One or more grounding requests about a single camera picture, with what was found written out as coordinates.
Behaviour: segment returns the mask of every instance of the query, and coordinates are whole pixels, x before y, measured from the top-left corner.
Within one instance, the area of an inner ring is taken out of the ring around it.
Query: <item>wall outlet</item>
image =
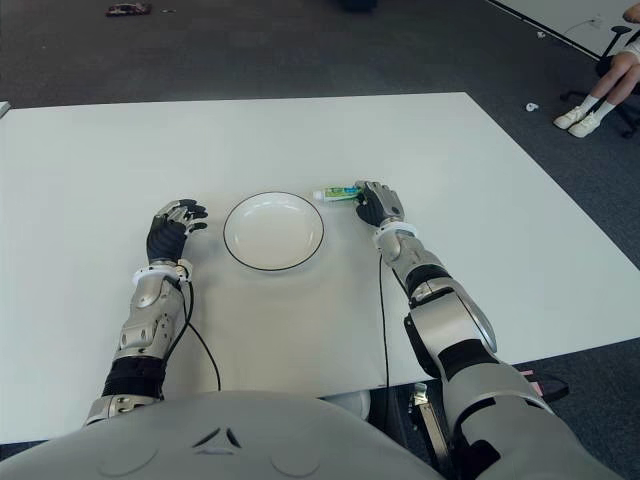
[[[593,17],[589,20],[589,25],[593,28],[602,28],[602,17]]]

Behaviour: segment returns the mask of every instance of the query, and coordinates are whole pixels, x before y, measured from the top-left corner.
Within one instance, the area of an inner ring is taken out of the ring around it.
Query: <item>plate rim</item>
[[[231,215],[233,215],[233,212],[235,212],[236,209],[240,205],[242,205],[244,202],[246,202],[247,200],[250,200],[253,197],[257,197],[259,195],[266,195],[267,193],[281,193],[283,195],[290,195],[292,197],[297,197],[300,200],[308,203],[311,206],[311,208],[313,208],[313,210],[318,215],[318,218],[320,219],[320,226],[322,227],[322,234],[320,235],[320,241],[318,242],[318,245],[316,246],[316,248],[313,250],[313,252],[311,252],[311,254],[307,258],[305,258],[301,262],[296,263],[295,265],[291,265],[289,267],[283,267],[283,268],[260,268],[260,267],[254,267],[253,265],[249,265],[248,263],[245,263],[242,260],[240,260],[238,257],[236,257],[233,254],[233,252],[231,251],[231,248],[229,248],[229,244],[227,243],[227,223],[229,222],[229,218],[231,218]],[[231,211],[227,215],[227,218],[225,218],[225,220],[224,220],[224,226],[222,227],[222,240],[224,241],[224,246],[227,249],[227,252],[229,252],[229,255],[231,255],[234,258],[234,260],[236,260],[238,263],[241,263],[245,267],[249,267],[249,268],[252,268],[253,270],[258,270],[258,271],[261,271],[261,272],[282,272],[284,270],[289,270],[291,268],[295,268],[295,267],[297,267],[299,265],[302,265],[303,263],[308,261],[311,257],[313,257],[316,254],[316,252],[320,249],[320,246],[322,245],[322,242],[324,241],[324,231],[325,231],[325,228],[324,228],[324,220],[322,219],[322,215],[320,215],[320,212],[318,211],[318,209],[309,200],[307,200],[304,197],[301,197],[300,195],[296,195],[295,193],[283,192],[283,191],[280,191],[280,190],[269,190],[269,191],[266,191],[266,192],[254,193],[253,195],[250,195],[250,196],[240,200],[238,203],[236,203],[236,205],[231,209]]]

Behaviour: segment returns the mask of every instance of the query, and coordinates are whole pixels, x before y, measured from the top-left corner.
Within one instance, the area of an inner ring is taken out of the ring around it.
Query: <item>green toothpaste tube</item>
[[[322,202],[336,202],[338,200],[351,200],[360,193],[358,187],[329,187],[313,192],[313,198]]]

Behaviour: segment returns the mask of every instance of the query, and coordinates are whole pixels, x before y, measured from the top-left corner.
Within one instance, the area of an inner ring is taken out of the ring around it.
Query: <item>person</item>
[[[630,23],[640,23],[640,3],[624,12]],[[640,81],[640,39],[624,47],[613,57],[611,68],[591,90],[581,105],[556,118],[554,125],[569,129],[574,137],[584,138],[600,126],[602,119],[624,102]],[[591,111],[606,96],[600,108]]]

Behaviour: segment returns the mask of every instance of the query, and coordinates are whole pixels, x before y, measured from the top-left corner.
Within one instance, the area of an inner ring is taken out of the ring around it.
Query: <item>white plate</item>
[[[285,270],[308,260],[324,236],[313,205],[291,193],[259,193],[243,200],[224,224],[224,243],[240,263]]]

